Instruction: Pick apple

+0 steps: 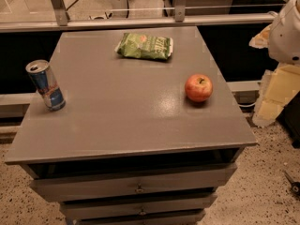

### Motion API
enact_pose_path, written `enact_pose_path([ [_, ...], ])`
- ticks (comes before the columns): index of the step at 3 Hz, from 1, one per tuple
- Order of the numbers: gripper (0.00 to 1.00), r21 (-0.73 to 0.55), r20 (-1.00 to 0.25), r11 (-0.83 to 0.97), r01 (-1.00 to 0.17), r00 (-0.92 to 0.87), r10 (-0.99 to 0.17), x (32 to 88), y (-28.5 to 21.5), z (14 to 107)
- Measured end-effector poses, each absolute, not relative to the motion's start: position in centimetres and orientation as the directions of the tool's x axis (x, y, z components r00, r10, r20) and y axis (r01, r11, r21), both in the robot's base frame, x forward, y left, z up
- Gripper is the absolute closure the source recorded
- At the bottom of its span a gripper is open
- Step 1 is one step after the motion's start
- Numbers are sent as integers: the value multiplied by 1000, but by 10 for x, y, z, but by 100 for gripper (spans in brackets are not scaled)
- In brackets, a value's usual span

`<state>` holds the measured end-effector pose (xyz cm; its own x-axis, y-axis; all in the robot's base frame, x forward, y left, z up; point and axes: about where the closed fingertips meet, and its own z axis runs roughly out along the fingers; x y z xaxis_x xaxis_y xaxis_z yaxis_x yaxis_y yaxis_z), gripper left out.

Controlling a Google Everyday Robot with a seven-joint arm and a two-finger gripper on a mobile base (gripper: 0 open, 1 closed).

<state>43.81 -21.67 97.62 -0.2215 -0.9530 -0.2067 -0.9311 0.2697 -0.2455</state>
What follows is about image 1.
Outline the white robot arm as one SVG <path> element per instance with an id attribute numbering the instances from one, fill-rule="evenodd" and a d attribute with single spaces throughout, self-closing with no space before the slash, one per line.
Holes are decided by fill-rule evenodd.
<path id="1" fill-rule="evenodd" d="M 300 0 L 289 0 L 273 20 L 268 51 L 280 63 L 300 64 Z"/>

